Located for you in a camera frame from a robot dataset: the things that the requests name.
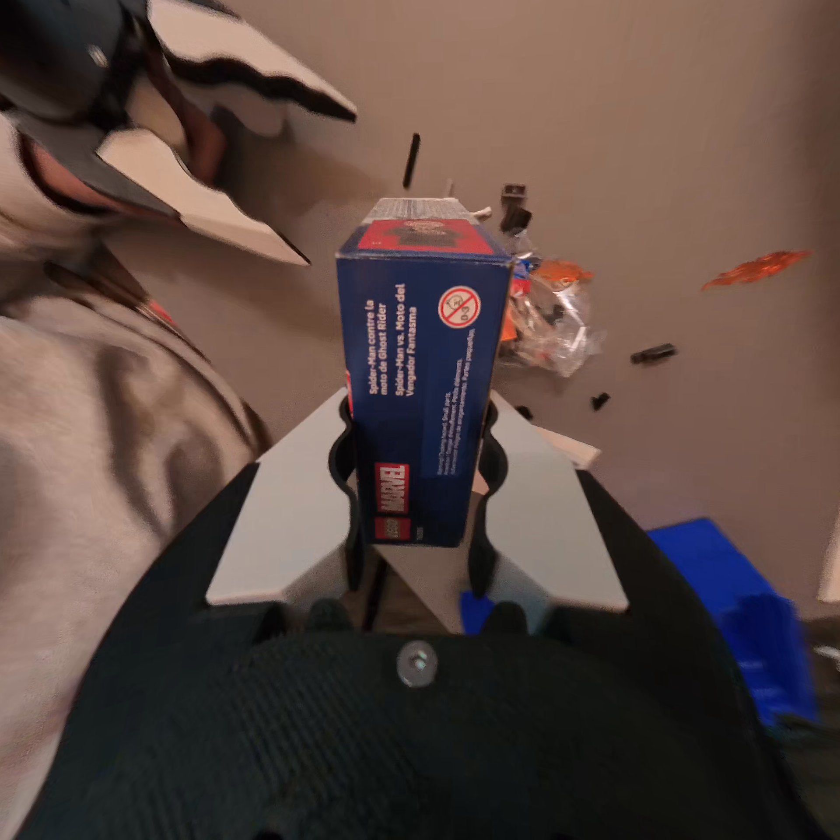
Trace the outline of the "clear bag of lego pieces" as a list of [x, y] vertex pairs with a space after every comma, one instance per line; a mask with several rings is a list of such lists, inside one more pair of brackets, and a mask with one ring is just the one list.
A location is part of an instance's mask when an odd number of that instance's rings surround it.
[[599, 353], [603, 335], [592, 327], [593, 277], [568, 260], [539, 259], [533, 252], [516, 255], [499, 363], [567, 380]]

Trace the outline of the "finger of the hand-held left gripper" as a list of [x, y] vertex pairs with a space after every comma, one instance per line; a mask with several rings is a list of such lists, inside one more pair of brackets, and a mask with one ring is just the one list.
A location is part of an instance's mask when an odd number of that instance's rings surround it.
[[280, 263], [310, 265], [310, 260], [273, 228], [246, 215], [224, 192], [199, 182], [180, 156], [153, 132], [112, 132], [98, 147], [98, 157], [161, 200], [194, 232]]
[[290, 106], [354, 123], [336, 87], [243, 18], [195, 2], [148, 2], [148, 21], [185, 95], [258, 136], [279, 136]]

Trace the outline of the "black lego brick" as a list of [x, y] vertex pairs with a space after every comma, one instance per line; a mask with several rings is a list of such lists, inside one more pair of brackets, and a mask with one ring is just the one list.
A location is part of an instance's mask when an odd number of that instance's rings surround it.
[[528, 188], [524, 184], [506, 183], [501, 189], [502, 217], [500, 231], [504, 235], [515, 235], [528, 228], [532, 213], [526, 208]]

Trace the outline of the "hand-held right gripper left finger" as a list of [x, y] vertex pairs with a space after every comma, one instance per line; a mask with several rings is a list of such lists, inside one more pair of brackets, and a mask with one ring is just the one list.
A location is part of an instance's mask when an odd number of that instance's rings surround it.
[[340, 388], [260, 456], [206, 590], [212, 606], [310, 606], [361, 584], [348, 393]]

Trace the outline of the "blue plastic bin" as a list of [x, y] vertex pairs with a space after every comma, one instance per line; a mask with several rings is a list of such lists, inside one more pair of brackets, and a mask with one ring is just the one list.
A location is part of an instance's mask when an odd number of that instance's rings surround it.
[[666, 707], [700, 729], [717, 723], [782, 718], [816, 720], [816, 698], [800, 620], [715, 524], [697, 519], [644, 532], [596, 483], [595, 525], [611, 570], [625, 594], [621, 613], [574, 596], [527, 594], [524, 575], [494, 549], [477, 522], [479, 546], [470, 556], [469, 586], [459, 597], [467, 635], [478, 634], [503, 601], [518, 604], [527, 631], [603, 658], [649, 685]]

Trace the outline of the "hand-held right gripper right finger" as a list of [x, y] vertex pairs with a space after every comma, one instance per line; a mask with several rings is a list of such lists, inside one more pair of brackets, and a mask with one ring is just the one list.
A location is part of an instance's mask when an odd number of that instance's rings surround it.
[[477, 475], [487, 486], [468, 551], [477, 600], [518, 604], [528, 625], [556, 606], [628, 608], [572, 461], [495, 392]]

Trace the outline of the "lego set box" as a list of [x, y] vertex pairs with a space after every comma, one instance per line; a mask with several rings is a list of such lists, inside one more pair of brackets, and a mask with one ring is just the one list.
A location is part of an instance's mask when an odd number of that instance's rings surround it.
[[454, 548], [513, 259], [454, 198], [384, 197], [336, 267], [365, 540]]

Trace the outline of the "orange lego flame piece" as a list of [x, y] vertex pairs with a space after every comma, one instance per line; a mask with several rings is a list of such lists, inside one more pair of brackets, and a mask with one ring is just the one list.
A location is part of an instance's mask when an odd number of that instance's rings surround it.
[[811, 250], [776, 250], [762, 257], [742, 262], [709, 280], [701, 291], [712, 288], [751, 284], [778, 275], [798, 262], [812, 256]]

